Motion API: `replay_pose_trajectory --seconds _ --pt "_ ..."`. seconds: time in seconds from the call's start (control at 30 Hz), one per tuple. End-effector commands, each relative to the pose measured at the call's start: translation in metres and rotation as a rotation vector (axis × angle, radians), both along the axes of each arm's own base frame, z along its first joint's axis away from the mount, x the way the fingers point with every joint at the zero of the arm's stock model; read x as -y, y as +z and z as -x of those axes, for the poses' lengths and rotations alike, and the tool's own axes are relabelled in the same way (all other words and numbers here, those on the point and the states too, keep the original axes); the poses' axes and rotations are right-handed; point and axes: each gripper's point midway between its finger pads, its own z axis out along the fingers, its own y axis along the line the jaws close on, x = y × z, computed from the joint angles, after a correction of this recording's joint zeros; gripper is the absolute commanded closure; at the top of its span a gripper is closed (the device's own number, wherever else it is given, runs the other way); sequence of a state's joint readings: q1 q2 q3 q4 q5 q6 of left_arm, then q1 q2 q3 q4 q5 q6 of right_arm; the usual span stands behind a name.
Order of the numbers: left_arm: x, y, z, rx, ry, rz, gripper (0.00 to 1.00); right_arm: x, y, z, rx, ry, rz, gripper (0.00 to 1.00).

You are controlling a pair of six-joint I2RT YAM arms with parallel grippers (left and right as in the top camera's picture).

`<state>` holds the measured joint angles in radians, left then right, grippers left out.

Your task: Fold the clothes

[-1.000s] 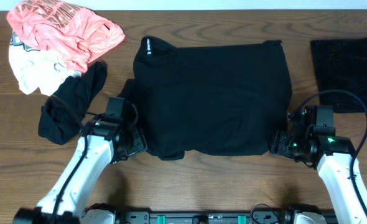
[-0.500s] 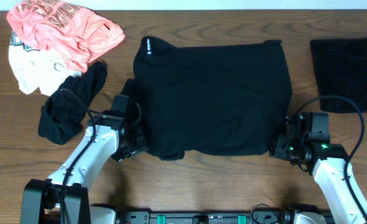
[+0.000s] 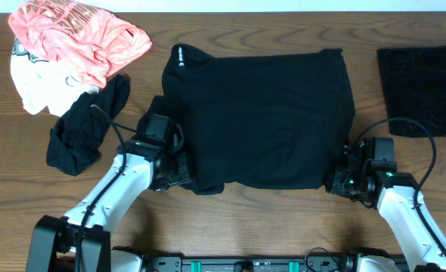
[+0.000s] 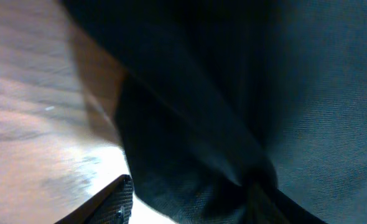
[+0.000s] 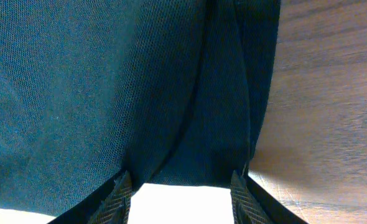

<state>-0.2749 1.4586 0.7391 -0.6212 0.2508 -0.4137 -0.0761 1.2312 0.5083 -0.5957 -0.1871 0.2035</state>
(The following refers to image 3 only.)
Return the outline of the black t-shirt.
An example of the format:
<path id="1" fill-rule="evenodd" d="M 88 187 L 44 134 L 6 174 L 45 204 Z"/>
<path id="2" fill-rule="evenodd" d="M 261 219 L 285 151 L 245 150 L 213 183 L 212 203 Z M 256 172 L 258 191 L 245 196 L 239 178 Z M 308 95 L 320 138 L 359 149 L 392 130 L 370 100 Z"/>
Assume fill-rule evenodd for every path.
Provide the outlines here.
<path id="1" fill-rule="evenodd" d="M 352 88 L 338 48 L 264 57 L 213 57 L 172 48 L 163 94 L 149 113 L 182 128 L 198 195 L 226 184 L 270 190 L 318 189 L 348 142 Z"/>

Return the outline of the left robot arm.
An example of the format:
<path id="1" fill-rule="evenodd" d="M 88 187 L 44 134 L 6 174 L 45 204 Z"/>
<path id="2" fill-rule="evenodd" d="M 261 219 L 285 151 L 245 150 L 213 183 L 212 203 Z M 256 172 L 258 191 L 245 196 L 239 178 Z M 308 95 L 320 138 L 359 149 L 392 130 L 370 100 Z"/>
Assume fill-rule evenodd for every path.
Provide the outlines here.
<path id="1" fill-rule="evenodd" d="M 111 234 L 145 190 L 192 180 L 180 125 L 152 114 L 136 139 L 122 141 L 105 176 L 62 217 L 42 217 L 33 230 L 27 271 L 143 271 L 144 257 L 113 249 Z"/>

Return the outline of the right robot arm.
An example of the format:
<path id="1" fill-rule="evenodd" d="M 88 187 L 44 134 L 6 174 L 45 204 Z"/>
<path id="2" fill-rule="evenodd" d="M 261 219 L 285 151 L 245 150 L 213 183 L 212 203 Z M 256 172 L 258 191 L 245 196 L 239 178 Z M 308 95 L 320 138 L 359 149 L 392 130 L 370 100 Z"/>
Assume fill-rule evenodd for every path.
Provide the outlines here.
<path id="1" fill-rule="evenodd" d="M 324 184 L 328 193 L 378 211 L 410 271 L 446 271 L 446 236 L 414 176 L 398 172 L 391 138 L 364 138 L 344 147 Z"/>

